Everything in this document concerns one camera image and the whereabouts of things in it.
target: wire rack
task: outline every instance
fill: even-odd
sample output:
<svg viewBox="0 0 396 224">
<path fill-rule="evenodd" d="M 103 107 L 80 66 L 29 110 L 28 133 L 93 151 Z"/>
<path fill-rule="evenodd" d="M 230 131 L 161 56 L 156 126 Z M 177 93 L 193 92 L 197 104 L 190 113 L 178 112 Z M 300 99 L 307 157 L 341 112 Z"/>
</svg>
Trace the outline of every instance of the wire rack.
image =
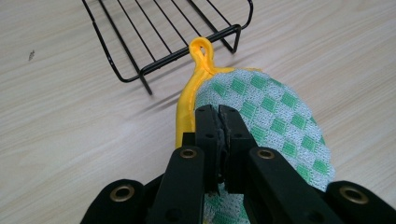
<svg viewBox="0 0 396 224">
<path fill-rule="evenodd" d="M 211 42 L 220 40 L 231 53 L 235 53 L 241 30 L 248 27 L 253 14 L 251 0 L 245 0 L 247 20 L 244 25 L 232 24 L 226 19 L 226 13 L 221 12 L 221 7 L 230 4 L 229 1 L 221 1 L 217 6 L 209 0 L 92 0 L 89 3 L 82 0 L 82 2 L 118 79 L 121 82 L 140 79 L 149 94 L 152 94 L 152 90 L 145 75 L 189 54 L 189 42 L 196 36 L 205 36 Z M 102 35 L 101 30 L 109 29 L 114 31 L 110 33 L 115 35 L 115 38 Z M 232 45 L 225 37 L 233 34 L 235 38 Z M 123 49 L 124 54 L 120 55 L 119 51 L 122 50 L 117 51 L 117 48 Z M 118 64 L 129 61 L 135 74 L 133 72 L 129 77 L 122 76 L 120 69 L 115 65 L 114 56 Z"/>
</svg>

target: black wire rack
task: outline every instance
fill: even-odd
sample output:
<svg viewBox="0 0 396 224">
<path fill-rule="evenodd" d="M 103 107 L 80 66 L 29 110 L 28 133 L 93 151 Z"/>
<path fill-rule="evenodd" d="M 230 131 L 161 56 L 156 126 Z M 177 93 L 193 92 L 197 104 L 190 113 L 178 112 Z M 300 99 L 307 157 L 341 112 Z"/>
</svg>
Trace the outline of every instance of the black wire rack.
<svg viewBox="0 0 396 224">
<path fill-rule="evenodd" d="M 248 4 L 247 21 L 244 25 L 240 25 L 231 24 L 224 13 L 220 12 L 220 6 L 215 6 L 209 0 L 93 0 L 90 3 L 82 0 L 108 62 L 118 79 L 121 82 L 140 79 L 148 94 L 152 94 L 152 90 L 145 75 L 189 54 L 189 42 L 196 36 L 205 36 L 211 42 L 220 40 L 231 53 L 235 53 L 241 31 L 248 27 L 253 15 L 252 0 L 246 1 Z M 221 4 L 224 6 L 230 3 L 221 1 Z M 108 21 L 109 27 L 114 30 L 119 44 L 126 53 L 124 58 L 129 59 L 137 75 L 125 78 L 120 74 L 110 54 L 108 43 L 99 30 L 98 21 L 93 14 L 100 22 Z M 197 25 L 196 21 L 198 20 L 203 21 L 206 27 Z M 225 24 L 221 29 L 217 25 L 219 21 Z M 188 24 L 189 28 L 184 28 L 181 24 Z M 202 29 L 208 29 L 209 34 L 204 35 Z M 232 46 L 225 37 L 233 34 L 235 34 L 235 38 Z M 156 36 L 155 39 L 158 40 L 158 43 L 156 45 L 149 43 L 148 39 L 153 38 L 147 38 L 145 35 Z M 134 51 L 139 48 L 147 53 L 146 58 L 150 60 L 149 64 L 142 66 L 143 68 L 139 66 L 138 62 L 138 58 L 142 56 L 142 50 L 136 50 L 139 55 L 134 55 L 131 52 L 131 49 Z"/>
</svg>

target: metal screw hole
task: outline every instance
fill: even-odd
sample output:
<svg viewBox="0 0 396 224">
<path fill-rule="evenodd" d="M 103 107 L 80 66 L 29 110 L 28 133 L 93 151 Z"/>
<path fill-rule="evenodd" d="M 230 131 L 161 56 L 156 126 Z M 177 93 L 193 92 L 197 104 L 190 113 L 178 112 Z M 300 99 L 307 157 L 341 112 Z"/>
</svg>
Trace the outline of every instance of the metal screw hole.
<svg viewBox="0 0 396 224">
<path fill-rule="evenodd" d="M 274 152 L 272 152 L 272 151 L 270 151 L 270 150 L 267 150 L 267 149 L 259 150 L 259 151 L 257 152 L 257 155 L 258 155 L 259 157 L 261 157 L 261 158 L 263 158 L 263 159 L 267 159 L 267 160 L 271 160 L 271 159 L 273 159 L 273 158 L 275 157 Z"/>
<path fill-rule="evenodd" d="M 341 187 L 340 193 L 344 198 L 353 203 L 365 204 L 369 202 L 369 199 L 364 193 L 350 186 Z"/>
<path fill-rule="evenodd" d="M 132 196 L 134 196 L 134 187 L 131 185 L 118 186 L 110 193 L 110 199 L 116 203 L 125 202 L 132 198 Z"/>
<path fill-rule="evenodd" d="M 194 149 L 182 149 L 180 151 L 180 156 L 184 159 L 192 159 L 197 155 L 197 152 Z"/>
</svg>

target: wood grain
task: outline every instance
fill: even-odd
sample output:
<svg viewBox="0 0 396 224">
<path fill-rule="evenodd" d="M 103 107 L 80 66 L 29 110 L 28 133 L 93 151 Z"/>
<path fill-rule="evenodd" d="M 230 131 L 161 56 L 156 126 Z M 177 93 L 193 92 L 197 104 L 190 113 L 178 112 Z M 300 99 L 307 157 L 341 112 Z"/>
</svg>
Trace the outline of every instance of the wood grain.
<svg viewBox="0 0 396 224">
<path fill-rule="evenodd" d="M 217 65 L 262 68 L 294 88 L 323 130 L 336 180 L 396 207 L 396 2 L 254 4 L 237 53 L 215 44 Z M 225 7 L 245 21 L 241 7 Z M 108 183 L 163 172 L 190 57 L 148 75 L 149 96 L 116 79 L 79 1 L 1 1 L 0 30 L 0 223 L 79 223 Z M 102 31 L 127 75 L 114 34 Z"/>
</svg>

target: green checkered fabric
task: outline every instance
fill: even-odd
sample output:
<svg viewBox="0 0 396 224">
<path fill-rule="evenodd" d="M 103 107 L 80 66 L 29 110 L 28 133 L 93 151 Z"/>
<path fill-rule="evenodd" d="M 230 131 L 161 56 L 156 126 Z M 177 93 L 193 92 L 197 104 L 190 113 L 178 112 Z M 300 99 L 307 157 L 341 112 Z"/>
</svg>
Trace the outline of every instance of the green checkered fabric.
<svg viewBox="0 0 396 224">
<path fill-rule="evenodd" d="M 311 186 L 325 190 L 334 177 L 330 150 L 308 106 L 288 86 L 244 69 L 217 74 L 197 92 L 196 105 L 228 105 L 239 111 L 257 144 L 279 151 Z M 249 223 L 241 195 L 205 198 L 209 223 Z"/>
</svg>

